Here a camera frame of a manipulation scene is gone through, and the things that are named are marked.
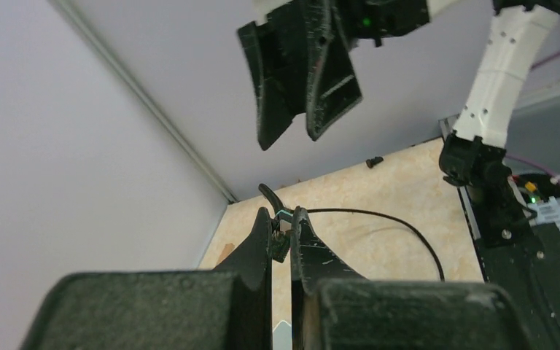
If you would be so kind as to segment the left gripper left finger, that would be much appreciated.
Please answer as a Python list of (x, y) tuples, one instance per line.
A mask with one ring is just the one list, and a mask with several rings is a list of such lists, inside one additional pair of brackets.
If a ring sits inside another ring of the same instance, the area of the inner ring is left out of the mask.
[(23, 349), (270, 349), (271, 233), (260, 208), (218, 266), (73, 273), (46, 295)]

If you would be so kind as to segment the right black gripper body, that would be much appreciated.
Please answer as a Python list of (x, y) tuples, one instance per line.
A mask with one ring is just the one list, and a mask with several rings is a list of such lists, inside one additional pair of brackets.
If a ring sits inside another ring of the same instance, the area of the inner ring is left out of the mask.
[(427, 1), (285, 1), (260, 25), (262, 49), (351, 49), (362, 39), (376, 47), (431, 20)]

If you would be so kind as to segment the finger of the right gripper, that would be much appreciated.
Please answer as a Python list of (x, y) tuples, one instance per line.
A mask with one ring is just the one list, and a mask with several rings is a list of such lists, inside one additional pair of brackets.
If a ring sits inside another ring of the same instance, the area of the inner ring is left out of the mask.
[(305, 23), (299, 9), (275, 9), (267, 21), (237, 30), (257, 105), (257, 142), (269, 149), (305, 112)]
[(350, 51), (356, 37), (338, 1), (305, 1), (306, 131), (317, 141), (362, 100)]

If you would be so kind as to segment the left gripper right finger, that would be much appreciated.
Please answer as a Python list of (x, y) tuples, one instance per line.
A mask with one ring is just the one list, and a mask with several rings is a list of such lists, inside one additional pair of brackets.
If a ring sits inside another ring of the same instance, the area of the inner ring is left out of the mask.
[(292, 219), (294, 349), (530, 349), (508, 294), (493, 284), (372, 281)]

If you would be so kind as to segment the grey card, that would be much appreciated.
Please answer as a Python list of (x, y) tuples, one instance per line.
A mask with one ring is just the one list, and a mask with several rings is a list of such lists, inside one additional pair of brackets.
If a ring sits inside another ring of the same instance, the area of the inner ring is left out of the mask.
[(273, 329), (273, 350), (292, 350), (292, 326), (281, 320)]

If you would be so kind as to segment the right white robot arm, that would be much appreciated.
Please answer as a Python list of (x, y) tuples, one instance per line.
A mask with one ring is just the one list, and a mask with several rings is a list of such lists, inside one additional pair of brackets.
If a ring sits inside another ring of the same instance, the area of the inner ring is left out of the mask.
[[(467, 100), (444, 141), (444, 179), (466, 187), (483, 240), (529, 232), (504, 164), (508, 127), (533, 60), (560, 18), (560, 1), (493, 1), (490, 32)], [(318, 140), (362, 100), (350, 52), (431, 23), (450, 1), (288, 1), (237, 31), (257, 105), (257, 140), (269, 149), (304, 114)]]

